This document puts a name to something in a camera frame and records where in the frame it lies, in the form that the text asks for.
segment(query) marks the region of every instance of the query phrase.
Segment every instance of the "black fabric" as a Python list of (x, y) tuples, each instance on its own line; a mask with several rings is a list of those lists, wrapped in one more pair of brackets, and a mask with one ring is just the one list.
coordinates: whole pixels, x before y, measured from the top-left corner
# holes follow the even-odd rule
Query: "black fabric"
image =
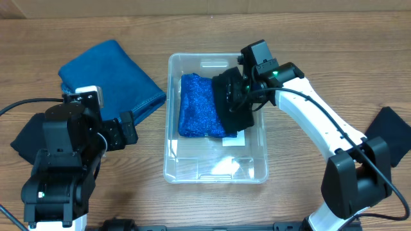
[(43, 122), (46, 119), (44, 113), (38, 113), (28, 121), (15, 140), (10, 144), (19, 155), (34, 164), (38, 150), (46, 148), (46, 140), (43, 133)]
[(365, 135), (368, 139), (379, 136), (388, 144), (392, 167), (396, 167), (411, 149), (411, 127), (390, 107), (381, 109)]
[(238, 67), (228, 69), (219, 76), (213, 77), (212, 86), (216, 111), (226, 133), (236, 133), (254, 126), (254, 118), (249, 104), (245, 103), (235, 112), (230, 112), (232, 104), (227, 102), (227, 84), (231, 82), (234, 86), (240, 86), (242, 78)]

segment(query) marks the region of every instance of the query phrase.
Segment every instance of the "wooden table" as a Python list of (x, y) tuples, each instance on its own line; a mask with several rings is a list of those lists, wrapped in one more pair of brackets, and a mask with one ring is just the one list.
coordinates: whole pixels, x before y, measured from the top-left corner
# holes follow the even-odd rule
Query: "wooden table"
[[(59, 97), (59, 68), (113, 38), (163, 91), (171, 54), (239, 52), (265, 39), (280, 63), (297, 64), (329, 105), (360, 131), (384, 106), (411, 124), (411, 12), (1, 20), (0, 108), (21, 99)], [(31, 166), (10, 143), (34, 113), (51, 105), (23, 105), (0, 117), (0, 202), (20, 220), (21, 187)], [(324, 160), (278, 108), (265, 107), (270, 176), (261, 185), (167, 183), (162, 176), (165, 115), (166, 105), (137, 126), (137, 145), (103, 159), (90, 199), (90, 225), (114, 216), (169, 227), (271, 224), (300, 221), (321, 204)], [(410, 168), (409, 155), (392, 170), (409, 202)], [(395, 196), (370, 211), (403, 214)], [(365, 230), (411, 229), (411, 220), (362, 221)], [(15, 227), (0, 216), (0, 230)]]

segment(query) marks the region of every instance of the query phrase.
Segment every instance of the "folded blue towel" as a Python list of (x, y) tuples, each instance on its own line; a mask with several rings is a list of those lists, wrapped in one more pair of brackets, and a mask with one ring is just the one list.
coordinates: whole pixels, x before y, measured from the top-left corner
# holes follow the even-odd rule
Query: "folded blue towel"
[(179, 134), (185, 137), (237, 137), (236, 133), (224, 131), (217, 115), (210, 78), (195, 73), (181, 77)]
[(103, 90), (103, 120), (117, 118), (133, 111), (134, 125), (157, 110), (166, 101), (158, 88), (134, 63), (115, 40), (103, 42), (65, 64), (58, 75), (62, 90), (72, 93), (78, 87), (96, 85)]

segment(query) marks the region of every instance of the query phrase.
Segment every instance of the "glittery blue fabric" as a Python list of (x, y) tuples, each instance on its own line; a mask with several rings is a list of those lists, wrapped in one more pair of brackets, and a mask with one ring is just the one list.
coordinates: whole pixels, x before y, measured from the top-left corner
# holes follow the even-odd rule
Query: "glittery blue fabric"
[(184, 137), (237, 136), (226, 134), (217, 116), (210, 78), (195, 73), (181, 77), (179, 133)]

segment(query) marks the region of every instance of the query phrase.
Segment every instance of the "clear plastic bin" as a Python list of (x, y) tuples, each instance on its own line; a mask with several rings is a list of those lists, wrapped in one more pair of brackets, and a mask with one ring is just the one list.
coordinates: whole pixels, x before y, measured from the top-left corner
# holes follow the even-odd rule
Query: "clear plastic bin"
[(212, 78), (238, 67), (239, 53), (175, 53), (168, 62), (164, 177), (169, 183), (263, 183), (268, 178), (263, 110), (245, 130), (245, 146), (223, 147), (222, 139), (179, 135), (180, 80), (197, 73)]

